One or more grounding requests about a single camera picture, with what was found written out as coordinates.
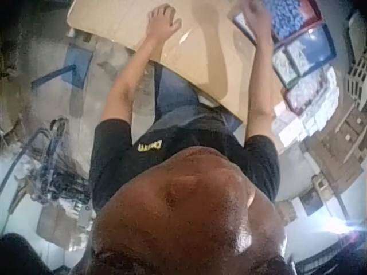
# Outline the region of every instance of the beige tabletop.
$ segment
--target beige tabletop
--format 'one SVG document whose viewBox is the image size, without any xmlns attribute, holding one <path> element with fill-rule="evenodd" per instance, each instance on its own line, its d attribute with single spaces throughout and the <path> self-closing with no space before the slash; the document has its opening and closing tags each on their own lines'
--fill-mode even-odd
<svg viewBox="0 0 367 275">
<path fill-rule="evenodd" d="M 243 122 L 255 47 L 232 23 L 235 0 L 75 0 L 70 27 L 137 50 L 147 14 L 163 3 L 177 10 L 182 29 L 166 43 L 159 62 L 187 79 Z M 274 106 L 283 99 L 274 73 Z"/>
</svg>

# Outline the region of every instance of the yellow logo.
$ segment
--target yellow logo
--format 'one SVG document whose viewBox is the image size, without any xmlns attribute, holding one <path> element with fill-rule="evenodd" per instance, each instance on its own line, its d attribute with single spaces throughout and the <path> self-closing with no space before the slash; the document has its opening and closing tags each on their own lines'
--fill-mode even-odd
<svg viewBox="0 0 367 275">
<path fill-rule="evenodd" d="M 139 152 L 147 152 L 153 149 L 159 150 L 162 147 L 162 141 L 159 140 L 157 142 L 153 142 L 151 144 L 148 145 L 144 145 L 144 144 L 139 144 L 138 145 L 138 151 Z"/>
</svg>

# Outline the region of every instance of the black t-shirt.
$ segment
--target black t-shirt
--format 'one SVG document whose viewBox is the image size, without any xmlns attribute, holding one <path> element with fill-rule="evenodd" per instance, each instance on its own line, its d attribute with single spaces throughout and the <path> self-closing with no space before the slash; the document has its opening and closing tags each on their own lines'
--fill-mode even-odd
<svg viewBox="0 0 367 275">
<path fill-rule="evenodd" d="M 94 209 L 99 212 L 127 182 L 176 153 L 192 146 L 218 150 L 268 198 L 278 193 L 278 154 L 265 136 L 254 136 L 242 147 L 229 132 L 170 127 L 148 132 L 134 145 L 131 127 L 123 120 L 107 120 L 95 130 L 89 183 Z"/>
</svg>

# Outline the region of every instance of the red tray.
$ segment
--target red tray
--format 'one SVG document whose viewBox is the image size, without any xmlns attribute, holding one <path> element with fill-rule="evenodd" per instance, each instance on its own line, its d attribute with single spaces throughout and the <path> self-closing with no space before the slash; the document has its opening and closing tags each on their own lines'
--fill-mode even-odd
<svg viewBox="0 0 367 275">
<path fill-rule="evenodd" d="M 292 41 L 294 38 L 299 36 L 305 30 L 313 28 L 317 24 L 323 21 L 322 14 L 317 6 L 316 0 L 300 0 L 301 8 L 300 12 L 303 14 L 305 21 L 303 26 L 300 30 L 295 33 L 292 33 L 288 37 L 284 39 L 280 39 L 274 32 L 273 32 L 273 41 L 275 48 L 278 48 L 282 45 L 285 45 Z"/>
</svg>

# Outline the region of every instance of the blue tray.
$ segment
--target blue tray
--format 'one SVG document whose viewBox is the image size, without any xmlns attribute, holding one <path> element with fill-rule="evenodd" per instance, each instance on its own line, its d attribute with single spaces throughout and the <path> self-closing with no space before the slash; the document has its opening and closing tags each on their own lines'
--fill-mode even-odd
<svg viewBox="0 0 367 275">
<path fill-rule="evenodd" d="M 296 70 L 298 70 L 298 75 L 301 77 L 308 76 L 310 73 L 315 72 L 337 56 L 330 30 L 325 23 L 307 30 L 289 43 L 289 45 L 294 41 L 299 41 L 304 46 L 302 52 L 306 56 L 308 62 L 312 64 L 307 71 L 302 73 L 297 67 L 293 56 L 289 54 L 295 64 Z"/>
</svg>

